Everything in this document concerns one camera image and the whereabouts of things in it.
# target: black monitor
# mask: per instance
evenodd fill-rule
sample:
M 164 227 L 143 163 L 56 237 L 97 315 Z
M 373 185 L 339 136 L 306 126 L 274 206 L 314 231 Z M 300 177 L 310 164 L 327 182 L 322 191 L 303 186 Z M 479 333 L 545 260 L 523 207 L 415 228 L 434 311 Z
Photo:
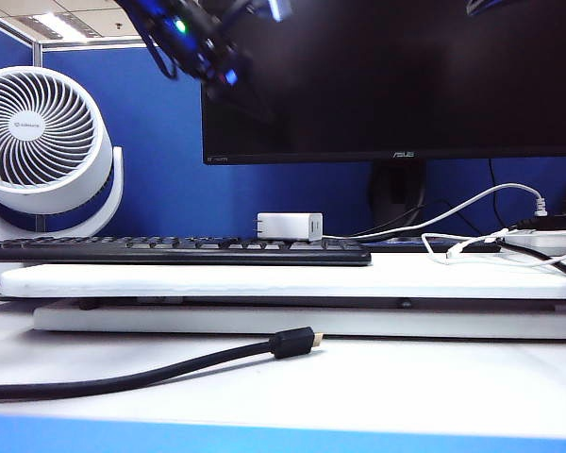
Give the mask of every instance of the black monitor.
M 230 37 L 272 116 L 203 96 L 204 162 L 565 156 L 566 0 L 497 3 L 291 0 L 281 24 L 244 17 Z

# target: desk surface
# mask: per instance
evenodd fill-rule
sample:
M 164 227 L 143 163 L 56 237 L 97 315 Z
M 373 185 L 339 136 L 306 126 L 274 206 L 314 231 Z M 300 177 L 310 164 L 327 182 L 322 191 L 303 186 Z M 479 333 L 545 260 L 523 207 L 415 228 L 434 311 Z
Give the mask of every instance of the desk surface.
M 39 332 L 33 308 L 0 305 L 0 383 L 112 377 L 259 341 Z M 327 340 L 305 357 L 256 357 L 121 394 L 0 403 L 0 414 L 566 439 L 566 344 Z

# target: keyboard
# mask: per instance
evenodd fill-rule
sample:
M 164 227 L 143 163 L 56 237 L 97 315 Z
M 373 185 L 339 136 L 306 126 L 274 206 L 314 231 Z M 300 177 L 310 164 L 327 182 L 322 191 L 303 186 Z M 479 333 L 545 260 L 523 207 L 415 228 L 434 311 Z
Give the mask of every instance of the keyboard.
M 239 238 L 92 237 L 0 242 L 0 261 L 130 264 L 252 264 L 365 266 L 370 252 L 355 241 Z

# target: desk fan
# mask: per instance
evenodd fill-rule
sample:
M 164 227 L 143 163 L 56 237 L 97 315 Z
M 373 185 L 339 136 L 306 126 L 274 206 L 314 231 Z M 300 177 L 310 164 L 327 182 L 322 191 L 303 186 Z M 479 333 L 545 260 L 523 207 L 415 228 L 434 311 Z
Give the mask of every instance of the desk fan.
M 66 75 L 44 68 L 0 69 L 0 204 L 28 214 L 73 210 L 93 198 L 113 170 L 104 205 L 76 226 L 27 231 L 0 216 L 0 241 L 92 236 L 122 199 L 122 149 L 111 147 L 98 107 Z

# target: fan stand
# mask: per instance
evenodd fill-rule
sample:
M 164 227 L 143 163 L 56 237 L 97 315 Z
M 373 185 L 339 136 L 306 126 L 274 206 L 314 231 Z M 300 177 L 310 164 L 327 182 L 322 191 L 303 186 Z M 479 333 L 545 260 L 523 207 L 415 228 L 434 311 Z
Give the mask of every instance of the fan stand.
M 37 238 L 40 236 L 52 236 L 54 238 L 64 237 L 88 237 L 96 234 L 103 228 L 115 214 L 120 206 L 122 194 L 124 193 L 124 158 L 120 146 L 113 147 L 113 184 L 111 192 L 105 204 L 92 217 L 84 222 L 59 231 L 28 231 L 11 225 L 0 217 L 0 241 L 8 239 Z

